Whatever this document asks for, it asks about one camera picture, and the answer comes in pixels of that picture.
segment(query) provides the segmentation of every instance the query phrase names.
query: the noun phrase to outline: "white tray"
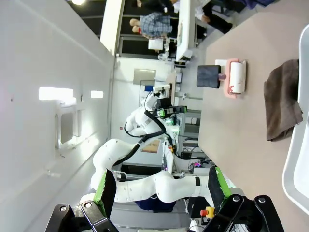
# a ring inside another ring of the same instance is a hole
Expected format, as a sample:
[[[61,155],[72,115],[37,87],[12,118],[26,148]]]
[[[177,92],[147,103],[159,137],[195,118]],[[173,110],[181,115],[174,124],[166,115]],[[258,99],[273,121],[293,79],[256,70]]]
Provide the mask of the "white tray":
[[[282,185],[288,198],[309,215],[309,25],[299,41],[298,102],[304,120],[294,128]]]

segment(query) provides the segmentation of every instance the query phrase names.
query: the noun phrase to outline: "beige tabletop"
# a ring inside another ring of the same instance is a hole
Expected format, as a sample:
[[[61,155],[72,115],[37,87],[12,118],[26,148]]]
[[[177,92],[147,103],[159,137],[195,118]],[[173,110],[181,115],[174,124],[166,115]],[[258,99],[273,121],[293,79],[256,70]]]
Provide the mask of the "beige tabletop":
[[[229,99],[222,89],[205,88],[199,147],[245,195],[272,198],[285,231],[308,232],[309,216],[284,194],[282,172],[291,139],[266,141],[264,82],[269,73],[298,58],[301,31],[309,24],[309,0],[280,0],[255,14],[206,51],[216,59],[248,61],[246,93]]]

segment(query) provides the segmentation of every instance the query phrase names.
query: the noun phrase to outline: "brown towel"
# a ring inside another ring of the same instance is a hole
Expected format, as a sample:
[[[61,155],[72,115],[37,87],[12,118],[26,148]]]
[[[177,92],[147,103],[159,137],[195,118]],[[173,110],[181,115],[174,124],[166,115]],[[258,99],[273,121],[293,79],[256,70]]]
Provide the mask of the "brown towel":
[[[297,102],[298,77],[299,63],[293,59],[274,69],[264,83],[268,141],[291,136],[294,126],[303,121]]]

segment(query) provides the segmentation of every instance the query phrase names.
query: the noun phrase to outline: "person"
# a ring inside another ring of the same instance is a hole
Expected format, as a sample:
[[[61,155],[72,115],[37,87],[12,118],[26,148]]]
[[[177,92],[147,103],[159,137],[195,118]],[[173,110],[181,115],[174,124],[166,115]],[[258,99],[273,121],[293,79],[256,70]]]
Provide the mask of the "person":
[[[173,4],[175,12],[179,11],[180,1],[178,0]],[[213,4],[211,0],[197,0],[198,5],[195,9],[195,16],[202,22],[208,23],[212,27],[218,29],[223,34],[228,33],[232,27],[232,23],[226,22],[224,19],[212,13]]]
[[[152,12],[173,13],[173,4],[176,1],[177,0],[148,0],[142,2],[140,0],[133,0],[132,7],[145,8]]]
[[[177,38],[178,35],[178,20],[171,20],[169,15],[162,15],[159,12],[141,16],[140,20],[133,18],[130,20],[130,25],[134,33],[139,33],[149,40]],[[205,32],[204,27],[198,26],[197,38],[205,37]]]

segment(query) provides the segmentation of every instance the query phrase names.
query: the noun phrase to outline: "blue plaid shirt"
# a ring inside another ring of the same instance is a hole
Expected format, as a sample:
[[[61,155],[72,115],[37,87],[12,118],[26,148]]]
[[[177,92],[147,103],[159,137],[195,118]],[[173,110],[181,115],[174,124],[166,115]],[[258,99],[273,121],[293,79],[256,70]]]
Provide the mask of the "blue plaid shirt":
[[[173,27],[170,25],[170,16],[163,16],[162,13],[154,12],[140,17],[140,29],[142,34],[160,37],[164,33],[172,32]]]

